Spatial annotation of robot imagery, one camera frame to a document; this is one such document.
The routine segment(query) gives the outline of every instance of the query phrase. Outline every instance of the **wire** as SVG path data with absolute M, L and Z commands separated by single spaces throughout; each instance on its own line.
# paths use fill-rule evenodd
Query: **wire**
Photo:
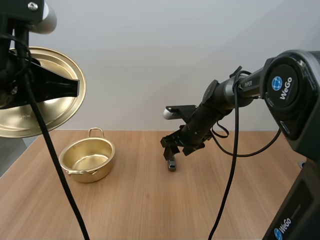
M 27 60 L 28 60 L 27 64 L 24 64 L 24 67 L 20 71 L 18 71 L 16 74 L 11 76 L 11 78 L 15 79 L 15 78 L 19 77 L 20 75 L 25 74 L 27 72 L 27 70 L 30 68 L 31 63 L 32 63 L 32 56 L 31 56 L 29 46 L 27 44 L 25 44 L 23 41 L 21 41 L 20 39 L 18 39 L 17 37 L 10 35 L 10 34 L 0 34 L 0 39 L 7 39 L 10 41 L 14 41 L 15 43 L 18 43 L 19 45 L 24 47 L 25 51 L 28 53 L 28 56 L 27 57 L 23 56 L 22 58 L 27 58 Z
M 21 28 L 16 28 L 16 35 L 22 35 L 22 37 L 28 37 L 27 35 L 27 31 L 25 31 L 25 29 L 23 27 Z M 18 58 L 18 63 L 19 65 L 22 67 L 22 70 L 19 71 L 19 75 L 21 75 L 21 79 L 23 80 L 24 82 L 24 86 L 25 86 L 25 90 L 28 94 L 28 98 L 29 98 L 29 103 L 31 105 L 31 108 L 32 108 L 32 111 L 34 112 L 34 115 L 36 117 L 36 120 L 39 124 L 39 127 L 42 131 L 42 134 L 43 134 L 43 137 L 44 137 L 44 140 L 45 140 L 45 143 L 47 145 L 47 148 L 48 148 L 48 151 L 50 153 L 50 156 L 52 158 L 52 161 L 53 161 L 53 164 L 54 164 L 54 167 L 55 167 L 55 170 L 59 176 L 59 179 L 60 179 L 60 182 L 62 184 L 62 187 L 63 187 L 63 190 L 65 192 L 65 195 L 71 205 L 71 208 L 75 214 L 75 217 L 79 223 L 79 226 L 81 228 L 81 231 L 82 231 L 82 234 L 83 234 L 83 237 L 85 240 L 90 240 L 89 238 L 89 234 L 87 232 L 87 229 L 86 229 L 86 226 L 85 226 L 85 223 L 84 223 L 84 220 L 80 214 L 80 211 L 77 207 L 77 204 L 72 196 L 72 193 L 70 191 L 70 188 L 68 186 L 68 183 L 67 183 L 67 180 L 65 178 L 65 175 L 64 175 L 64 172 L 59 164 L 59 159 L 58 159 L 58 156 L 57 156 L 57 153 L 55 151 L 55 147 L 51 141 L 51 138 L 50 138 L 50 135 L 49 135 L 49 131 L 47 129 L 47 126 L 46 126 L 46 123 L 41 115 L 41 112 L 38 108 L 38 105 L 37 105 L 37 102 L 36 102 L 36 99 L 35 99 L 35 96 L 34 96 L 34 93 L 32 91 L 32 88 L 31 88 L 31 85 L 30 85 L 30 81 L 29 81 L 29 75 L 28 74 L 24 74 L 22 75 L 23 73 L 25 73 L 30 65 L 31 65 L 31 52 L 30 52 L 30 49 L 28 47 L 27 44 L 25 44 L 24 42 L 22 42 L 20 39 L 12 36 L 11 38 L 8 38 L 8 39 L 11 39 L 17 43 L 19 43 L 21 46 L 23 46 L 26 50 L 26 52 L 28 53 L 28 56 L 29 56 L 29 61 L 26 63 L 26 60 L 24 59 L 25 56 L 25 52 L 23 49 L 21 49 L 18 45 L 16 46 L 16 50 L 17 50 L 17 55 L 18 57 L 21 57 L 21 58 Z
M 278 139 L 278 137 L 281 134 L 281 130 L 280 128 L 278 129 L 278 132 L 276 133 L 276 135 L 274 136 L 274 138 L 267 144 L 265 145 L 263 148 L 261 148 L 258 151 L 255 151 L 253 153 L 249 153 L 249 154 L 237 154 L 238 158 L 248 158 L 248 157 L 252 157 L 254 155 L 260 154 L 262 153 L 264 150 L 268 149 L 272 144 L 274 144 L 274 142 Z M 211 133 L 211 136 L 213 138 L 213 140 L 215 141 L 215 143 L 217 144 L 217 146 L 221 149 L 222 152 L 224 152 L 225 154 L 228 154 L 229 156 L 233 156 L 233 154 L 231 152 L 228 152 L 227 150 L 225 150 L 221 144 L 218 142 L 217 138 L 215 137 L 215 135 L 213 133 Z
M 216 135 L 217 137 L 219 137 L 221 139 L 226 139 L 227 137 L 229 137 L 228 129 L 226 129 L 224 126 L 220 125 L 219 121 L 217 121 L 216 124 L 219 126 L 219 128 L 221 128 L 225 132 L 226 135 L 220 135 L 219 133 L 216 133 L 214 128 L 211 129 L 211 132 L 212 132 L 211 135 L 214 134 L 214 135 Z
M 231 163 L 229 179 L 228 179 L 228 182 L 227 182 L 226 187 L 225 187 L 225 191 L 224 191 L 223 198 L 222 198 L 222 201 L 221 201 L 220 209 L 219 209 L 218 215 L 217 215 L 217 217 L 215 219 L 215 223 L 214 223 L 214 225 L 212 227 L 212 230 L 211 230 L 211 232 L 209 234 L 208 240 L 212 239 L 212 237 L 213 237 L 213 235 L 214 235 L 214 233 L 215 233 L 215 231 L 216 231 L 216 229 L 218 227 L 219 221 L 221 219 L 222 213 L 223 213 L 225 205 L 226 205 L 228 193 L 229 193 L 229 190 L 230 190 L 230 187 L 231 187 L 231 183 L 232 183 L 232 180 L 234 178 L 234 174 L 235 174 L 235 170 L 236 170 L 237 153 L 238 153 L 238 141 L 239 141 L 239 106 L 238 106 L 238 91 L 237 91 L 237 89 L 235 87 L 238 86 L 238 81 L 239 81 L 240 74 L 249 75 L 250 72 L 241 70 L 241 71 L 238 71 L 236 73 L 235 77 L 234 77 L 232 89 L 233 89 L 233 94 L 234 94 L 234 107 L 235 107 L 234 108 L 235 109 L 235 123 L 234 123 L 234 131 L 235 132 L 234 132 L 232 163 Z

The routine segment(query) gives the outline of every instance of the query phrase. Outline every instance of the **gold pot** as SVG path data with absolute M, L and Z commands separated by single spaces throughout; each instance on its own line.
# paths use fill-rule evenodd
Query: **gold pot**
M 92 130 L 100 130 L 102 137 L 91 137 Z M 59 162 L 75 181 L 92 183 L 111 171 L 115 151 L 115 145 L 105 139 L 104 131 L 93 127 L 88 131 L 88 138 L 72 143 L 61 152 Z

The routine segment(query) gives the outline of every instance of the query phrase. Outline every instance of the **wego logo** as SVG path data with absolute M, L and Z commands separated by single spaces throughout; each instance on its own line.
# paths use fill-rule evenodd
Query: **wego logo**
M 286 232 L 286 230 L 288 229 L 290 224 L 291 224 L 291 220 L 290 220 L 290 218 L 287 218 L 280 225 L 279 229 L 278 228 L 274 229 L 274 235 L 275 235 L 277 240 L 282 240 L 283 239 L 282 234 L 284 234 Z
M 280 99 L 286 100 L 287 93 L 289 92 L 290 86 L 291 86 L 292 78 L 289 77 L 288 80 L 284 84 L 284 89 L 282 90 Z

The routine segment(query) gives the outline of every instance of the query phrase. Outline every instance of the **small object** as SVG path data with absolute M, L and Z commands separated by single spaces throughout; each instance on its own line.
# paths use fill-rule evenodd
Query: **small object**
M 99 130 L 102 137 L 91 137 L 92 130 Z M 88 138 L 76 141 L 62 151 L 59 162 L 73 180 L 93 183 L 111 171 L 115 152 L 115 145 L 105 139 L 104 131 L 93 127 L 88 131 Z
M 302 169 L 305 165 L 306 161 L 300 161 L 298 162 L 299 167 Z
M 33 1 L 28 3 L 28 9 L 31 11 L 37 11 L 38 10 L 38 5 L 34 3 Z
M 169 160 L 167 160 L 168 162 L 168 170 L 170 172 L 175 172 L 177 169 L 177 164 L 176 164 L 176 159 L 175 157 L 171 157 Z

